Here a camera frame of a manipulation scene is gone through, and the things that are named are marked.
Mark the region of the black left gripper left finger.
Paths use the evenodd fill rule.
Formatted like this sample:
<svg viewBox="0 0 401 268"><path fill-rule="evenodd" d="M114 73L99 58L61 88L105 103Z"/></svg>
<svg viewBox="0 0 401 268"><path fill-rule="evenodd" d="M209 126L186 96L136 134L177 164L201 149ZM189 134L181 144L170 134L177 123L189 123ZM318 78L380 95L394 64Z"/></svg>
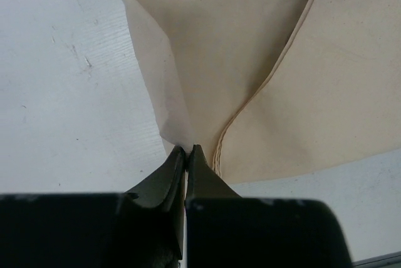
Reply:
<svg viewBox="0 0 401 268"><path fill-rule="evenodd" d="M175 146L165 162L126 195L140 208L170 210L176 196L181 195L184 172L185 151Z"/></svg>

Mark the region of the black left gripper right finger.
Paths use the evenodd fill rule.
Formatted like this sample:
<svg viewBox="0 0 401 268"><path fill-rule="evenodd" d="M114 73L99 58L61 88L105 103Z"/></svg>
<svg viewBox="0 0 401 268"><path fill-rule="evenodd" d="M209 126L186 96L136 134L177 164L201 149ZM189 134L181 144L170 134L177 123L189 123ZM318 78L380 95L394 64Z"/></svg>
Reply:
<svg viewBox="0 0 401 268"><path fill-rule="evenodd" d="M241 197L208 166L200 145L193 146L186 170L188 172L186 199Z"/></svg>

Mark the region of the beige cloth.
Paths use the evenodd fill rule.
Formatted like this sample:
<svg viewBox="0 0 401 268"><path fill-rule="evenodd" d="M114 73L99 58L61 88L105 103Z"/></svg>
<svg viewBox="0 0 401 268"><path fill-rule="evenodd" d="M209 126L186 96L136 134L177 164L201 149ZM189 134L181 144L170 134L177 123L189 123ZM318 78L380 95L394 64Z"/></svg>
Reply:
<svg viewBox="0 0 401 268"><path fill-rule="evenodd" d="M400 0L122 0L160 136L227 183L400 148Z"/></svg>

